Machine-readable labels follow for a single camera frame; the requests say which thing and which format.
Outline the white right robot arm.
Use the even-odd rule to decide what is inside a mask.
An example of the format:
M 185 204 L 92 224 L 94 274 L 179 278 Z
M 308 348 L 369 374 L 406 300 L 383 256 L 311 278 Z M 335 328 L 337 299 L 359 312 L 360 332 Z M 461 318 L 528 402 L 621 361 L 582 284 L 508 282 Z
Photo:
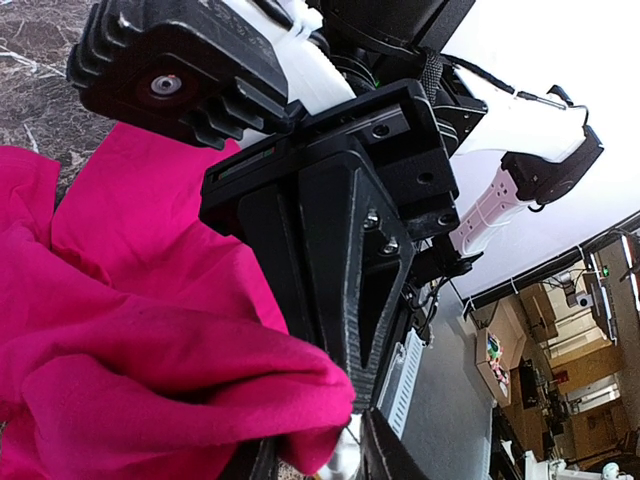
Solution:
M 310 67 L 301 1 L 222 1 L 271 43 L 307 109 L 211 168 L 201 221 L 249 245 L 292 335 L 349 376 L 355 410 L 378 398 L 388 345 L 431 284 L 468 273 L 531 204 L 568 193 L 602 153 L 587 110 L 558 87 L 517 91 L 439 49 L 466 1 L 324 1 L 333 51 Z

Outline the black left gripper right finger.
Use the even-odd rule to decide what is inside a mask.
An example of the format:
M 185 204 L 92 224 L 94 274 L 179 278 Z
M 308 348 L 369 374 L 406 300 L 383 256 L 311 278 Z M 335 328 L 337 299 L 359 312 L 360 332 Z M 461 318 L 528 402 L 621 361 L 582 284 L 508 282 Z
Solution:
M 358 479 L 428 480 L 377 408 L 361 417 Z

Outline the magenta t-shirt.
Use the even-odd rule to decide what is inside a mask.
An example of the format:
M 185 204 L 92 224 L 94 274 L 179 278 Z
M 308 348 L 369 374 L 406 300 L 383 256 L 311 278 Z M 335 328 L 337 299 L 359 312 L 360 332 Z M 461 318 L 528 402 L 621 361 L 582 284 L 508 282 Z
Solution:
M 56 202 L 59 164 L 2 148 L 3 478 L 215 479 L 263 438 L 304 474 L 329 461 L 350 381 L 198 218 L 238 149 L 119 124 Z

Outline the cardboard box with items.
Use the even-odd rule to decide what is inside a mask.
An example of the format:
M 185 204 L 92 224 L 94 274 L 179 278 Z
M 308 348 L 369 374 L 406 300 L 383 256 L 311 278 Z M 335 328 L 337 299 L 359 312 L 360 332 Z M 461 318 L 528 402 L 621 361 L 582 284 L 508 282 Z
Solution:
M 477 332 L 475 365 L 500 407 L 511 404 L 511 352 L 506 343 L 488 328 Z

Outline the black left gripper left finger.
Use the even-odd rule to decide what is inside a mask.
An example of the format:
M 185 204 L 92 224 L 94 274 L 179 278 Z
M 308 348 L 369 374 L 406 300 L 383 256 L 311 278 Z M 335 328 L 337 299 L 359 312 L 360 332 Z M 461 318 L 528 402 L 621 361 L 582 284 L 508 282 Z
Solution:
M 277 480 L 279 460 L 277 457 L 277 440 L 265 438 L 256 440 L 250 449 L 249 480 Z

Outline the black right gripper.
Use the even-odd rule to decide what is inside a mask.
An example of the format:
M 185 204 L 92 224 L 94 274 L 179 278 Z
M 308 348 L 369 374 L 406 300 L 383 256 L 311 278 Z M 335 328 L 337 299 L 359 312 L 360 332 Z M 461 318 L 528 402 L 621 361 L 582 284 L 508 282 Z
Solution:
M 401 80 L 208 169 L 199 217 L 253 250 L 289 334 L 327 350 L 366 410 L 415 245 L 458 226 L 457 194 L 427 94 Z

